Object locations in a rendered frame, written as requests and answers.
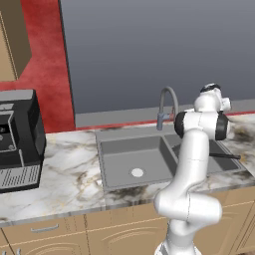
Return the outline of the grey window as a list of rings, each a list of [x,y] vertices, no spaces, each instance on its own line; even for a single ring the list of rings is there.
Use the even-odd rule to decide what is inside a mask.
[[[78,114],[255,98],[255,0],[59,0]]]

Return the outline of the tan wall cupboard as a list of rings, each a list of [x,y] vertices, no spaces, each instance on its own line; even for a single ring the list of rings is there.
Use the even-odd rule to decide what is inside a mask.
[[[0,82],[20,78],[32,57],[20,0],[0,0]]]

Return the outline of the tan cupboard door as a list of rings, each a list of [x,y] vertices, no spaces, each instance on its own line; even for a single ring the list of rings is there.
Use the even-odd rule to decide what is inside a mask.
[[[253,198],[244,195],[222,201],[221,220],[195,235],[194,243],[202,255],[229,255],[252,205]]]
[[[164,239],[164,217],[135,219],[126,209],[86,214],[90,255],[154,255]]]
[[[85,232],[14,243],[10,247],[13,251],[20,248],[22,255],[90,255]]]

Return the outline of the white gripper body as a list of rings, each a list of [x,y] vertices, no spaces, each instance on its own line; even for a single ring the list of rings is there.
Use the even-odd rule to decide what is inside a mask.
[[[221,110],[223,112],[229,112],[231,110],[231,101],[229,98],[221,99]]]

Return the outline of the tan drawer front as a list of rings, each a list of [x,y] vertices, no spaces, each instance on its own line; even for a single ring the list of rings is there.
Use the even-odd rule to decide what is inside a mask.
[[[52,231],[42,233],[33,233],[30,231],[31,228],[38,229],[55,226],[56,224],[59,224],[59,228]],[[44,221],[19,223],[12,226],[3,227],[2,230],[10,243],[20,243],[73,234],[76,232],[83,232],[85,230],[85,223],[83,215],[76,215]]]

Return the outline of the grey curved tap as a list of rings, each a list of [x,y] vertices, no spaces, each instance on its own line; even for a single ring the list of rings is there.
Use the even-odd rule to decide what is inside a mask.
[[[166,114],[163,111],[166,93],[169,93],[172,98],[172,102],[173,102],[172,114]],[[178,108],[179,108],[179,103],[173,88],[172,87],[163,88],[160,93],[160,102],[159,102],[159,111],[157,114],[156,129],[162,130],[163,122],[166,120],[170,120],[170,119],[175,120],[175,117],[178,114]]]

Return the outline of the grey double sink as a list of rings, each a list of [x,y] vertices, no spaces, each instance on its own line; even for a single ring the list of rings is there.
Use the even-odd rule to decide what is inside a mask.
[[[106,191],[172,181],[178,157],[172,150],[181,138],[172,127],[114,129],[96,133],[103,187]],[[227,153],[231,152],[220,141]],[[209,156],[207,175],[240,172],[245,166],[238,159]]]

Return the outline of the black coffee machine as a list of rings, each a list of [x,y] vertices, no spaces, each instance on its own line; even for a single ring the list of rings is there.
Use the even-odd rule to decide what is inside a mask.
[[[36,91],[0,91],[0,193],[38,188],[45,148]]]

